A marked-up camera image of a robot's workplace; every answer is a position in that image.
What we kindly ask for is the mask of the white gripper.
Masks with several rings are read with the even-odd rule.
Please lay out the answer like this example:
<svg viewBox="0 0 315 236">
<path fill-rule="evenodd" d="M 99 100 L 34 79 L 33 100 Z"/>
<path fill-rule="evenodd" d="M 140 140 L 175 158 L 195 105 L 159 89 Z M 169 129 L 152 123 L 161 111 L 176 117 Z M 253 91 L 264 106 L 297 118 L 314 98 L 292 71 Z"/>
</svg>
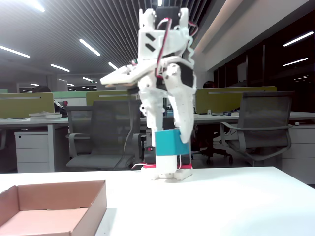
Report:
<svg viewBox="0 0 315 236">
<path fill-rule="evenodd" d="M 152 131 L 163 129 L 163 97 L 169 95 L 174 111 L 175 126 L 180 130 L 183 143 L 190 140 L 194 124 L 193 99 L 196 76 L 187 60 L 172 56 L 162 58 L 159 65 L 146 72 L 138 83 L 141 100 L 140 111 Z"/>
</svg>

